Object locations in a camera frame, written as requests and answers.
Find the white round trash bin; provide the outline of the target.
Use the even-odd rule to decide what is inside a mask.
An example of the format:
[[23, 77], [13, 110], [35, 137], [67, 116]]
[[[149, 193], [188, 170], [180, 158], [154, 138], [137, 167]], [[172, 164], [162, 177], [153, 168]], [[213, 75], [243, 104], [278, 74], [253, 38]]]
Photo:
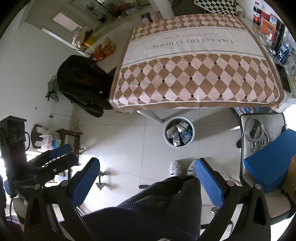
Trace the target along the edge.
[[193, 123], [183, 116], [169, 119], [163, 129], [165, 142], [175, 149], [189, 147], [195, 139], [195, 133]]

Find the black dumbbell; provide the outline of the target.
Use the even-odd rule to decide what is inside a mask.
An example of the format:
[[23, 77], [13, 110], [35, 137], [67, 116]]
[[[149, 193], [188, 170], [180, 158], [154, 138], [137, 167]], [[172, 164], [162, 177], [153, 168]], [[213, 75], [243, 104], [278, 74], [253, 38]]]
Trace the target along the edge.
[[101, 181], [101, 178], [104, 177], [104, 176], [105, 176], [104, 172], [100, 171], [98, 173], [98, 176], [97, 176], [98, 177], [98, 182], [96, 182], [95, 185], [97, 186], [97, 188], [99, 190], [102, 190], [102, 188], [106, 186], [106, 184]]

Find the blue cushion on chair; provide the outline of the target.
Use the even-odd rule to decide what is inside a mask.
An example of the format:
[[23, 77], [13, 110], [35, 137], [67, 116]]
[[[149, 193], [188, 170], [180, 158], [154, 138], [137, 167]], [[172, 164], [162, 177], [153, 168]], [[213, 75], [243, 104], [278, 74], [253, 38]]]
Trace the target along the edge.
[[295, 131], [285, 130], [262, 150], [244, 159], [244, 165], [264, 193], [268, 193], [283, 183], [294, 155]]

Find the right grey fuzzy slipper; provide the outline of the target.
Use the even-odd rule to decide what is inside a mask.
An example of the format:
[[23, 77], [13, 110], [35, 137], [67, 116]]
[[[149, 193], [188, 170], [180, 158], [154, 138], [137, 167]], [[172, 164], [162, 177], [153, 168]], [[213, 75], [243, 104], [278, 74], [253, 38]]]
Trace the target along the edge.
[[191, 164], [189, 165], [186, 176], [197, 177], [195, 166], [196, 166], [196, 160], [192, 161]]

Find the person's dark trouser legs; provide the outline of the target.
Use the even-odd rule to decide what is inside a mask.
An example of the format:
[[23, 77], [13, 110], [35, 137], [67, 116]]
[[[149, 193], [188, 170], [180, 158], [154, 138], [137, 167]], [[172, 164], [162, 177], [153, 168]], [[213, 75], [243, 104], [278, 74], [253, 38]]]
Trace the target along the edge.
[[201, 209], [199, 179], [170, 177], [83, 219], [98, 240], [197, 240]]

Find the white table leg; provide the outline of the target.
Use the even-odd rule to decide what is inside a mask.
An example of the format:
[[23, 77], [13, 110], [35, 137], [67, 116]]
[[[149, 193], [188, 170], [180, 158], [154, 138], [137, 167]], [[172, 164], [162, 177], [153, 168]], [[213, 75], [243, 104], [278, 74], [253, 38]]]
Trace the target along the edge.
[[152, 110], [147, 110], [147, 109], [141, 109], [141, 110], [137, 110], [137, 113], [150, 118], [151, 120], [154, 120], [158, 123], [163, 123], [164, 121], [158, 116], [156, 115]]

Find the blue toy gun box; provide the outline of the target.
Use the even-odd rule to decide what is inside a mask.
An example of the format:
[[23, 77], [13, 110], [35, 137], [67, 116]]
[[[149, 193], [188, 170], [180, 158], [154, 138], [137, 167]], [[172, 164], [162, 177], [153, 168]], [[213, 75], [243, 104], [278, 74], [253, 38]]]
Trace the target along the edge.
[[232, 112], [237, 116], [249, 113], [273, 113], [273, 110], [268, 107], [254, 107], [254, 108], [231, 108]]

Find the green white medicine box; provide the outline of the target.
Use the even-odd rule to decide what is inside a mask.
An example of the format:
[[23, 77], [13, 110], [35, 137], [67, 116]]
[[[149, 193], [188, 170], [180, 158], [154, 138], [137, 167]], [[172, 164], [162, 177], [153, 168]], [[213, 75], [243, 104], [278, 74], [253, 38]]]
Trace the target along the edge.
[[176, 129], [179, 133], [183, 133], [189, 129], [189, 124], [185, 121], [181, 121], [176, 125]]

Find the brown checkered tablecloth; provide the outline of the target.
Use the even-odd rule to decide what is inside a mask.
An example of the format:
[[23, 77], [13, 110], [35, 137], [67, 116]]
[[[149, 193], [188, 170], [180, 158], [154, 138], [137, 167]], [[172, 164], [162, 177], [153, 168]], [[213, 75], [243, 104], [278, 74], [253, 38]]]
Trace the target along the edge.
[[121, 113], [278, 108], [287, 94], [258, 37], [233, 15], [175, 16], [134, 28], [109, 101]]

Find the orange box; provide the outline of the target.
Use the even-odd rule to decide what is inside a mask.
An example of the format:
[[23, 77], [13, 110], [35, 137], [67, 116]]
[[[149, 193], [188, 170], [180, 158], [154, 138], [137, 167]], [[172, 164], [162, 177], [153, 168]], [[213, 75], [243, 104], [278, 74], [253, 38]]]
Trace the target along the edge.
[[268, 36], [271, 35], [271, 40], [272, 40], [275, 33], [275, 26], [271, 24], [269, 21], [267, 21], [266, 19], [263, 19], [261, 31], [265, 35], [268, 35]]

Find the cola bottle red label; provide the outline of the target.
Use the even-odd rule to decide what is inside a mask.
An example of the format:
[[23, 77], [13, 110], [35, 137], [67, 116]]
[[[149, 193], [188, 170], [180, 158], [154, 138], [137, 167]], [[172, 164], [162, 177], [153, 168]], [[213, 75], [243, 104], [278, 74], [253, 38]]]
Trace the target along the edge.
[[257, 1], [255, 1], [253, 6], [253, 22], [258, 26], [261, 24], [261, 8]]

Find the black white checkered cushion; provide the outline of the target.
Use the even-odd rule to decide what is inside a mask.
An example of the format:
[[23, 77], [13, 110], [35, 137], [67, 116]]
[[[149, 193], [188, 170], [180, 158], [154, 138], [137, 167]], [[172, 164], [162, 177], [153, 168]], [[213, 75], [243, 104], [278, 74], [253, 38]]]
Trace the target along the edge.
[[236, 15], [237, 1], [194, 0], [194, 4], [213, 14]]

